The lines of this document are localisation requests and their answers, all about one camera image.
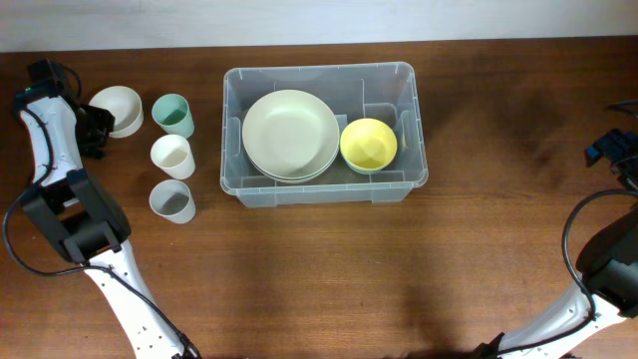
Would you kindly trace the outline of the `white small bowl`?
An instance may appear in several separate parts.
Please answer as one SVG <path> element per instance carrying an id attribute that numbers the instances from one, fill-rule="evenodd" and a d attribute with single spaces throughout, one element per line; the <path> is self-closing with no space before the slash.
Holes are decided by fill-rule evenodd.
<path id="1" fill-rule="evenodd" d="M 125 86 L 108 87 L 97 93 L 89 102 L 93 107 L 108 110 L 114 117 L 111 138 L 126 138 L 134 134 L 144 122 L 141 97 Z"/>

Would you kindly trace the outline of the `mint green cup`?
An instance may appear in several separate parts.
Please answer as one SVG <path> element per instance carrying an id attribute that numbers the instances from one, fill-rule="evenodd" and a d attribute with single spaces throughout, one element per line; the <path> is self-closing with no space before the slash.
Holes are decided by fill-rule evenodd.
<path id="1" fill-rule="evenodd" d="M 194 122 L 187 100 L 179 94 L 166 94 L 152 107 L 154 121 L 169 135 L 186 139 L 194 133 Z"/>

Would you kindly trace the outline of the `cream white cup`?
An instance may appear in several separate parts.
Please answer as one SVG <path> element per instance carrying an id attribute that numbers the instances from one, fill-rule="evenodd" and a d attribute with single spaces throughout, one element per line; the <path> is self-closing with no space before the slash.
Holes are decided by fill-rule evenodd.
<path id="1" fill-rule="evenodd" d="M 195 171 L 190 144 L 180 135 L 165 135 L 157 139 L 151 148 L 151 160 L 176 180 L 185 180 Z"/>

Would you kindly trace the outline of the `grey cup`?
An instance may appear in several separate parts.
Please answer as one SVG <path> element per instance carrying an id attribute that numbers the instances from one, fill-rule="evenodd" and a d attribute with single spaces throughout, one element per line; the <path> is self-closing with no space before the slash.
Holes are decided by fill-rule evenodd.
<path id="1" fill-rule="evenodd" d="M 177 179 L 158 183 L 150 193 L 149 203 L 155 214 L 177 224 L 190 222 L 196 214 L 189 187 Z"/>

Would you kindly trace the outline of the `beige bowl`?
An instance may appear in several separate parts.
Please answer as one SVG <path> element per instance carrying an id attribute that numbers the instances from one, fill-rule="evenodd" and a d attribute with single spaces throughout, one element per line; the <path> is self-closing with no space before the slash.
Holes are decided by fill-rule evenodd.
<path id="1" fill-rule="evenodd" d="M 314 95 L 280 90 L 257 100 L 246 113 L 242 143 L 251 161 L 279 176 L 298 167 L 334 162 L 340 133 L 333 111 Z"/>

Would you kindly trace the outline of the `cream bowl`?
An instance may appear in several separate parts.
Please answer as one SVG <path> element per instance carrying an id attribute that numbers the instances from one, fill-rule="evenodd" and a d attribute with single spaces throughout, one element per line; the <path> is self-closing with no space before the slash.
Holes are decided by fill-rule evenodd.
<path id="1" fill-rule="evenodd" d="M 292 171 L 294 176 L 284 177 L 267 171 L 254 161 L 250 161 L 250 163 L 265 176 L 284 183 L 302 183 L 314 180 L 323 175 L 332 166 L 332 162 L 323 164 L 320 168 L 317 169 L 315 169 L 313 166 L 304 165 Z"/>

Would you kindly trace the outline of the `yellow small bowl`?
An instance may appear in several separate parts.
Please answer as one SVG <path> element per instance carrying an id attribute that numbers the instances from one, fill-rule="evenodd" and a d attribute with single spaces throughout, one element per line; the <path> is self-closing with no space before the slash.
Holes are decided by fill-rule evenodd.
<path id="1" fill-rule="evenodd" d="M 350 123 L 340 137 L 340 153 L 346 156 L 395 157 L 398 140 L 393 130 L 384 122 L 363 118 Z"/>

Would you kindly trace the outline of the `mint green small bowl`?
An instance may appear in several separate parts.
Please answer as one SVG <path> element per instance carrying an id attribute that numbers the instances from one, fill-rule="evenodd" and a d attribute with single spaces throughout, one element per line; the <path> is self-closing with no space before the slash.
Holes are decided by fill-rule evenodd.
<path id="1" fill-rule="evenodd" d="M 354 172 L 361 175 L 371 175 L 383 171 L 395 159 L 388 156 L 365 156 L 355 154 L 354 156 L 342 155 L 346 165 Z"/>

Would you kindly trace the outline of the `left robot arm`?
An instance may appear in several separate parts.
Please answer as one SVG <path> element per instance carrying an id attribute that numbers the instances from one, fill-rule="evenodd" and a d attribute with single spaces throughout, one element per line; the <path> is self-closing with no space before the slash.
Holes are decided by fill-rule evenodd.
<path id="1" fill-rule="evenodd" d="M 192 341 L 160 310 L 137 267 L 131 225 L 115 199 L 92 178 L 84 158 L 101 159 L 117 119 L 81 102 L 82 83 L 71 68 L 43 59 L 27 68 L 30 85 L 18 91 L 13 112 L 30 137 L 31 183 L 9 205 L 21 208 L 55 252 L 70 263 L 56 276 L 83 272 L 98 286 L 138 358 L 197 358 Z"/>

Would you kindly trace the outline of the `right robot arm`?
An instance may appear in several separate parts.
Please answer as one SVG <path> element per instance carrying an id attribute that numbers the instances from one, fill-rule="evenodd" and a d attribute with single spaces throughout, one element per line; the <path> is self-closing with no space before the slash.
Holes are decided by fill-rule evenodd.
<path id="1" fill-rule="evenodd" d="M 607 196 L 637 197 L 637 135 L 614 129 L 584 150 L 586 165 L 605 158 L 623 184 L 589 195 L 570 213 L 561 237 L 573 284 L 527 325 L 480 345 L 474 358 L 566 358 L 597 332 L 637 316 L 637 209 L 597 232 L 576 261 L 568 254 L 570 229 L 591 202 Z"/>

